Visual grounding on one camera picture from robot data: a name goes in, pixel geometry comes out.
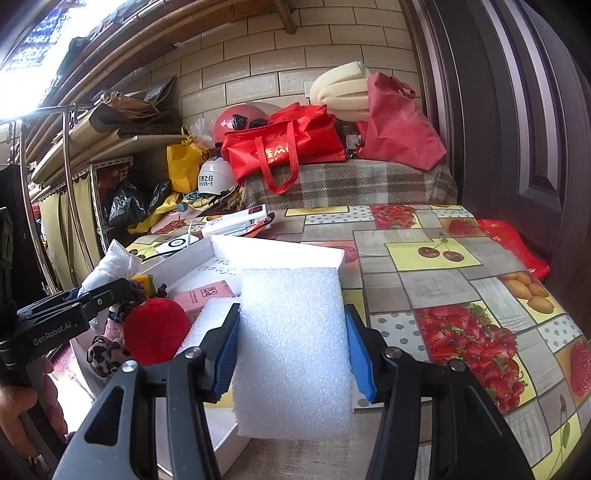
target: white foam piece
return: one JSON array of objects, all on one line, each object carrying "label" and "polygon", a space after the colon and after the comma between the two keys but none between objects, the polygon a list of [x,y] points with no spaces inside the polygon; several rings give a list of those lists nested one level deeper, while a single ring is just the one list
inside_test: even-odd
[{"label": "white foam piece", "polygon": [[230,308],[232,308],[232,305],[235,303],[240,303],[240,298],[228,297],[210,299],[203,307],[197,320],[193,323],[185,340],[181,343],[177,355],[191,346],[201,345],[203,337],[205,337],[205,334],[209,330],[223,325],[223,321],[226,319]]},{"label": "white foam piece", "polygon": [[323,439],[351,425],[336,268],[245,270],[233,379],[238,435]]}]

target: red bag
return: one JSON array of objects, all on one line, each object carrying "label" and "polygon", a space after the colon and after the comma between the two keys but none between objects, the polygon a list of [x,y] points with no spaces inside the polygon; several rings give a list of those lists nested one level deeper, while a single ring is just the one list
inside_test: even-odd
[{"label": "red bag", "polygon": [[365,145],[359,158],[402,163],[431,170],[446,149],[413,99],[412,88],[396,77],[372,73],[368,78],[369,122],[358,122]]},{"label": "red bag", "polygon": [[[294,103],[271,115],[264,127],[228,132],[222,156],[239,183],[261,170],[271,192],[285,193],[297,180],[299,164],[345,160],[335,120],[326,105]],[[269,167],[287,163],[290,178],[278,186]]]},{"label": "red bag", "polygon": [[542,281],[548,276],[550,266],[527,249],[517,230],[507,222],[478,220],[478,225],[487,236],[511,251],[535,278]]}]

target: black plastic bag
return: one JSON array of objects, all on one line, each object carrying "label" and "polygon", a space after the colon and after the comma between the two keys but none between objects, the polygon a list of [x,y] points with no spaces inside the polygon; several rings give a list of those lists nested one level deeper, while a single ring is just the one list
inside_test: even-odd
[{"label": "black plastic bag", "polygon": [[170,180],[161,181],[156,185],[156,188],[152,194],[152,199],[150,200],[150,205],[148,205],[148,214],[155,211],[156,208],[164,203],[168,195],[170,195],[170,187]]},{"label": "black plastic bag", "polygon": [[128,226],[143,222],[148,216],[144,194],[127,180],[117,186],[111,212],[109,226]]}]

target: red helmet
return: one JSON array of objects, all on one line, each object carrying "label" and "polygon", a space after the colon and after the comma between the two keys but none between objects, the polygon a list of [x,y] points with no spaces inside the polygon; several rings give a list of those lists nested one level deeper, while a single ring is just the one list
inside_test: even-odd
[{"label": "red helmet", "polygon": [[250,128],[251,123],[258,119],[264,121],[263,124],[269,120],[268,115],[259,107],[248,103],[231,106],[217,118],[213,127],[213,139],[215,143],[223,143],[226,132]]}]

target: dark door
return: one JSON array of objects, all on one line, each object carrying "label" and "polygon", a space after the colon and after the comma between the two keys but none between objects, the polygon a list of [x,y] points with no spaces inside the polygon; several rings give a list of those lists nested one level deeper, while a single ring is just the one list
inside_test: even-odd
[{"label": "dark door", "polygon": [[508,221],[550,262],[548,286],[591,334],[584,325],[591,296],[580,286],[591,274],[587,81],[556,33],[521,0],[423,5],[445,74],[460,201],[478,218]]}]

